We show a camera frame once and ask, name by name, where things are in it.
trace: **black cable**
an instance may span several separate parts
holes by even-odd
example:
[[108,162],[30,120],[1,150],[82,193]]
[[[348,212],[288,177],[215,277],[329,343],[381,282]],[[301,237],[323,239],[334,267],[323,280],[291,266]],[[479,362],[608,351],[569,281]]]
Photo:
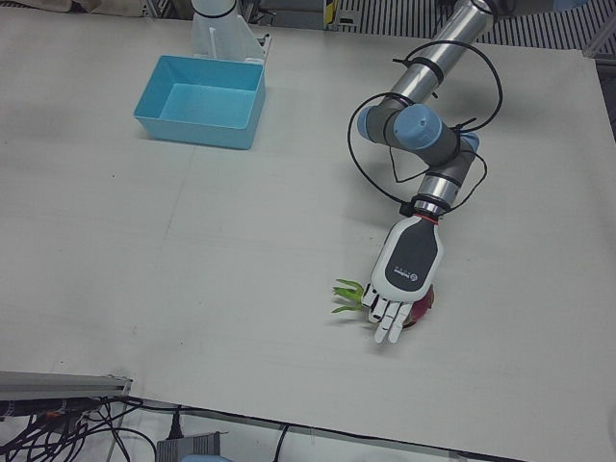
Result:
[[278,458],[280,457],[280,450],[282,449],[282,442],[285,439],[285,435],[287,434],[287,431],[289,431],[289,426],[290,425],[285,425],[284,428],[282,429],[282,433],[280,434],[280,439],[278,440],[278,446],[276,447],[276,454],[273,456],[272,462],[278,462]]
[[399,185],[401,185],[402,183],[411,181],[411,180],[415,180],[416,178],[419,178],[420,176],[426,174],[430,170],[430,167],[428,167],[425,170],[422,170],[415,175],[411,175],[408,178],[404,178],[403,180],[400,180],[398,178],[398,171],[396,170],[396,161],[394,160],[394,153],[392,152],[392,146],[389,146],[389,158],[392,161],[392,170],[394,171],[394,179],[396,179],[396,183],[398,183]]
[[409,61],[409,59],[413,55],[419,53],[420,51],[424,50],[425,48],[429,48],[430,46],[434,46],[434,45],[454,45],[454,46],[461,46],[462,48],[466,48],[467,50],[471,50],[472,52],[477,54],[478,57],[481,58],[486,63],[486,65],[490,68],[490,71],[492,72],[492,75],[494,77],[494,81],[495,81],[496,86],[497,86],[497,92],[499,94],[499,101],[497,103],[497,106],[494,109],[494,111],[490,114],[490,116],[484,122],[480,123],[479,125],[477,125],[475,127],[466,128],[463,131],[461,131],[460,133],[469,133],[469,132],[476,132],[477,130],[481,130],[483,127],[485,127],[486,125],[490,124],[492,122],[492,120],[494,120],[494,118],[501,111],[502,102],[504,100],[504,93],[503,93],[503,90],[502,90],[502,81],[501,81],[501,77],[499,76],[499,72],[495,68],[494,64],[492,64],[492,62],[490,61],[490,58],[488,58],[485,53],[483,53],[481,50],[479,50],[475,46],[470,45],[469,43],[466,43],[464,41],[459,41],[459,40],[433,40],[433,41],[431,41],[429,43],[425,43],[423,45],[418,46],[413,51],[411,51],[408,55],[406,55],[406,58],[404,58],[404,61]]
[[[434,46],[434,45],[439,45],[439,44],[448,44],[448,45],[454,45],[454,46],[461,46],[463,48],[469,49],[471,51],[473,51],[474,53],[476,53],[479,58],[481,58],[486,65],[489,67],[490,71],[492,72],[492,75],[494,77],[494,81],[496,83],[496,87],[497,87],[497,92],[498,92],[498,102],[497,105],[494,109],[494,111],[486,118],[485,121],[483,121],[482,123],[477,124],[474,127],[470,127],[470,128],[464,128],[467,124],[472,123],[476,120],[476,118],[472,118],[464,123],[460,123],[455,125],[454,127],[450,127],[450,129],[455,133],[456,137],[457,137],[457,142],[456,142],[456,147],[453,150],[453,152],[451,153],[451,156],[449,159],[446,160],[446,162],[449,162],[451,159],[455,158],[460,152],[460,146],[461,146],[461,136],[462,134],[465,133],[470,133],[470,132],[475,132],[478,131],[484,127],[486,127],[488,124],[490,124],[495,117],[498,115],[498,113],[501,111],[502,108],[502,102],[504,99],[504,92],[502,89],[502,82],[501,82],[501,77],[499,76],[499,72],[497,71],[497,69],[495,68],[494,64],[490,61],[490,59],[487,57],[487,55],[485,53],[483,53],[481,50],[479,50],[478,48],[463,42],[463,41],[459,41],[459,40],[434,40],[431,41],[429,43],[426,43],[424,45],[418,46],[417,48],[415,48],[414,50],[412,50],[407,56],[406,58],[404,58],[404,60],[398,60],[401,62],[409,62],[410,58],[419,53],[420,51],[424,50],[425,48],[428,48],[430,46]],[[352,134],[352,128],[354,126],[354,122],[355,122],[355,118],[357,117],[357,115],[360,113],[360,111],[362,111],[362,109],[364,109],[364,107],[366,107],[366,105],[372,101],[374,101],[374,99],[380,98],[380,97],[390,97],[390,98],[395,98],[400,102],[403,102],[407,105],[411,105],[413,104],[413,101],[411,101],[408,97],[405,97],[399,93],[394,93],[394,92],[384,92],[384,93],[379,93],[376,94],[374,96],[371,96],[370,98],[366,99],[364,102],[362,102],[353,112],[353,114],[350,117],[350,120],[348,122],[348,127],[347,127],[347,131],[346,131],[346,143],[348,146],[348,152],[350,154],[350,157],[353,161],[353,163],[355,164],[355,166],[357,167],[357,169],[360,171],[360,173],[364,176],[364,178],[366,178],[366,180],[368,180],[368,182],[375,188],[377,189],[380,193],[384,194],[385,196],[389,197],[390,199],[394,200],[395,202],[403,205],[406,204],[407,201],[401,199],[400,197],[397,197],[396,195],[387,192],[385,189],[383,189],[382,187],[380,187],[378,184],[376,184],[376,182],[374,180],[372,180],[372,178],[369,176],[369,174],[361,167],[361,165],[359,164],[359,161],[357,160],[357,157],[355,156],[355,152],[353,150],[353,146],[352,146],[352,140],[351,140],[351,134]],[[473,188],[471,189],[471,192],[469,192],[469,194],[464,198],[464,200],[462,200],[458,205],[456,205],[455,207],[452,207],[451,209],[449,209],[448,211],[446,211],[445,213],[442,214],[448,214],[453,212],[454,210],[458,209],[460,206],[464,205],[470,198],[471,196],[475,193],[476,189],[481,185],[481,183],[483,183],[483,181],[485,180],[486,176],[487,176],[487,171],[488,171],[488,167],[487,167],[487,163],[485,162],[485,160],[480,157],[479,155],[477,155],[475,152],[473,152],[475,154],[475,156],[483,163],[484,166],[484,174],[481,177],[481,179],[473,186]],[[429,169],[426,169],[416,175],[412,175],[408,178],[405,178],[403,180],[400,180],[398,178],[398,172],[396,170],[396,162],[394,160],[394,155],[392,153],[392,149],[391,146],[389,146],[389,154],[390,154],[390,160],[392,162],[392,169],[394,171],[394,178],[396,180],[396,183],[400,184],[400,183],[405,183],[407,181],[413,180],[415,178],[418,178],[419,176],[425,174]]]
[[359,161],[355,157],[355,152],[353,151],[353,143],[352,143],[352,140],[351,140],[351,134],[352,134],[352,131],[353,131],[353,125],[355,123],[355,118],[357,117],[359,112],[362,109],[364,109],[368,103],[374,101],[377,98],[382,98],[382,97],[385,97],[385,96],[394,97],[394,98],[402,100],[402,101],[408,101],[408,105],[409,106],[411,104],[413,104],[413,102],[409,98],[407,98],[406,96],[404,96],[402,94],[399,94],[399,93],[393,93],[393,92],[390,92],[390,91],[387,91],[387,92],[384,92],[384,93],[379,93],[379,94],[376,94],[374,96],[371,96],[370,98],[365,100],[363,103],[361,103],[357,107],[357,109],[355,109],[355,111],[353,112],[352,116],[350,117],[350,120],[348,121],[348,128],[346,130],[346,144],[348,145],[348,152],[350,154],[350,158],[353,160],[353,163],[355,164],[355,166],[357,167],[359,172],[362,175],[364,175],[364,178],[366,178],[366,180],[368,180],[368,182],[371,185],[373,185],[379,192],[381,192],[382,194],[386,195],[387,197],[389,197],[393,201],[397,202],[398,204],[403,204],[403,203],[405,203],[404,200],[400,199],[399,197],[396,197],[395,195],[391,194],[390,192],[385,191],[383,188],[378,186],[376,184],[376,182],[374,182],[374,180],[372,180],[372,178],[369,176],[368,173],[366,173],[366,171],[362,168],[362,166],[359,164]]
[[481,161],[481,163],[483,164],[483,174],[481,175],[481,178],[479,178],[479,181],[477,181],[475,183],[475,185],[473,186],[471,191],[466,195],[466,197],[464,199],[462,199],[455,207],[451,207],[448,211],[444,212],[441,215],[441,217],[443,215],[450,214],[454,210],[457,210],[460,207],[462,207],[464,204],[466,204],[467,201],[471,198],[471,196],[475,193],[476,189],[479,188],[479,186],[481,186],[481,183],[483,183],[483,181],[488,177],[488,164],[487,164],[487,162],[485,162],[485,159],[483,159],[483,157],[481,157],[479,154],[477,154],[474,151],[462,150],[460,152],[469,152],[469,153],[474,154],[475,157],[477,157]]
[[124,446],[124,442],[119,437],[119,434],[117,433],[117,431],[114,429],[114,421],[111,420],[111,417],[112,417],[111,404],[105,403],[104,406],[105,406],[105,409],[107,410],[107,417],[103,416],[100,411],[98,412],[98,415],[102,419],[104,419],[105,423],[109,426],[109,429],[112,432],[112,436],[114,437],[114,441],[117,443],[117,446],[119,447],[119,450],[122,452],[124,459],[126,459],[126,462],[131,462],[131,456],[128,453],[128,449],[126,449],[126,447]]

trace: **table surface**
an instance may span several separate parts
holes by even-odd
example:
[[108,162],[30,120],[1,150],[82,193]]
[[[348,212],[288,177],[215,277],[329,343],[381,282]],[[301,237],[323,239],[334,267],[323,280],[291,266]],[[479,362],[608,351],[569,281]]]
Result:
[[[122,374],[138,395],[281,422],[613,460],[616,149],[593,63],[481,46],[506,97],[480,133],[490,176],[441,224],[433,309],[377,346],[360,317],[330,314],[334,280],[366,281],[399,219],[354,170],[346,128],[419,41],[268,29],[266,104],[235,151],[154,141],[132,117],[158,57],[191,54],[190,28],[3,9],[0,370]],[[467,56],[430,105],[449,123],[486,115],[492,85]],[[386,150],[357,150],[391,184]]]

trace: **robotic arm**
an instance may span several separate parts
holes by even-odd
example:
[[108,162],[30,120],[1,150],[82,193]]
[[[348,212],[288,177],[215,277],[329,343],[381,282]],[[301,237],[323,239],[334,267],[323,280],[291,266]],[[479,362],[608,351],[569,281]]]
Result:
[[419,156],[429,169],[418,193],[400,209],[407,218],[389,232],[362,303],[378,322],[374,339],[398,341],[413,303],[428,292],[443,257],[439,217],[453,205],[479,146],[473,133],[458,136],[422,104],[444,81],[470,44],[502,17],[567,10],[587,0],[460,0],[434,44],[408,63],[391,95],[365,108],[357,128],[369,141]]

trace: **blue plastic bin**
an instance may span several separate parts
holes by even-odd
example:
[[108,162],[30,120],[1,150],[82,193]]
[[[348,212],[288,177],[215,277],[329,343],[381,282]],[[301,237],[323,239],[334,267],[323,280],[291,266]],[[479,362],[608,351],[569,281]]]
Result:
[[261,64],[161,56],[135,118],[161,140],[248,149],[265,96]]

